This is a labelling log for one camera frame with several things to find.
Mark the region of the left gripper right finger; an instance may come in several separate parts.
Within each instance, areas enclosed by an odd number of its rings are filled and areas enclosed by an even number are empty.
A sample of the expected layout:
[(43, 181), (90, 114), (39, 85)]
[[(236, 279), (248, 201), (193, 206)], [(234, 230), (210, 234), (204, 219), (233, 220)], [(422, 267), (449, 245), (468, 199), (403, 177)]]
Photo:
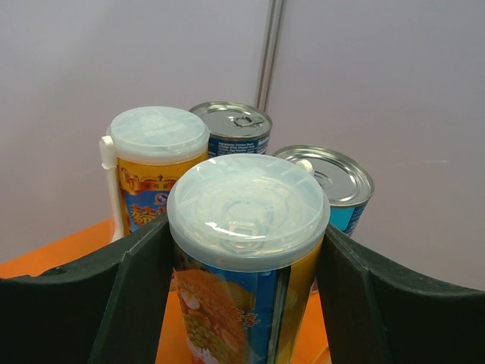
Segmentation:
[(412, 271), (326, 230), (317, 272), (334, 363), (482, 363), (484, 292)]

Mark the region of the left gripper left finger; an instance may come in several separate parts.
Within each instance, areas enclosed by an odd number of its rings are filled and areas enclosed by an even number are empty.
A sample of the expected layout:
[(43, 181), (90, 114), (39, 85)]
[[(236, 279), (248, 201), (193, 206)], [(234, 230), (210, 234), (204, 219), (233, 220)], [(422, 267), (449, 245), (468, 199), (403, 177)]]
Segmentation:
[(173, 268), (166, 216), (39, 276), (1, 281), (3, 363), (153, 363)]

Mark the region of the blue soup can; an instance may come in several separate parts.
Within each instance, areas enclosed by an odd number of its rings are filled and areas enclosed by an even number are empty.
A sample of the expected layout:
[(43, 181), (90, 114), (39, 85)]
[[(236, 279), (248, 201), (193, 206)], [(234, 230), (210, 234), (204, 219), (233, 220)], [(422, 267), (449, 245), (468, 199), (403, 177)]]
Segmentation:
[(344, 234), (353, 235), (374, 194), (371, 175), (356, 160), (322, 146), (286, 146), (274, 156), (294, 163), (308, 160), (314, 169), (314, 178), (329, 199), (330, 223)]

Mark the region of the tall colourful can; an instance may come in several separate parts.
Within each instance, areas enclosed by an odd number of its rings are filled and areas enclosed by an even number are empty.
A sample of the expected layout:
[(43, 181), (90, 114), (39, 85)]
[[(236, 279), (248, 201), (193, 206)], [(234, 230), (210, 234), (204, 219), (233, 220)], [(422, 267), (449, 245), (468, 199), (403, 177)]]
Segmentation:
[(210, 158), (176, 182), (167, 216), (192, 361), (291, 362), (330, 219), (311, 163)]

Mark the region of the tall yellow purple can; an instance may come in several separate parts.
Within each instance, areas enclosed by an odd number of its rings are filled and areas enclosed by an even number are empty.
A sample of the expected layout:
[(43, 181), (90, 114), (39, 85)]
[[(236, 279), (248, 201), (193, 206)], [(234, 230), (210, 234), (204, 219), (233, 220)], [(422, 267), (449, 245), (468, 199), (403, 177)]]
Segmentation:
[(208, 157), (210, 132), (189, 111), (132, 108), (116, 116), (99, 141), (116, 241), (167, 210), (174, 184)]

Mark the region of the dark blue food can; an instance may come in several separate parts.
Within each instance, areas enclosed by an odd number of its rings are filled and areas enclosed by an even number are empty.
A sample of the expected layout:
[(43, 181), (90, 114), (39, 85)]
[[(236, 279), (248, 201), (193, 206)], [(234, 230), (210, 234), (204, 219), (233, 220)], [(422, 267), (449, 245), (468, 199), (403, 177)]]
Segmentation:
[(210, 131), (208, 156), (265, 154), (273, 121), (263, 111), (239, 102), (203, 102), (190, 110)]

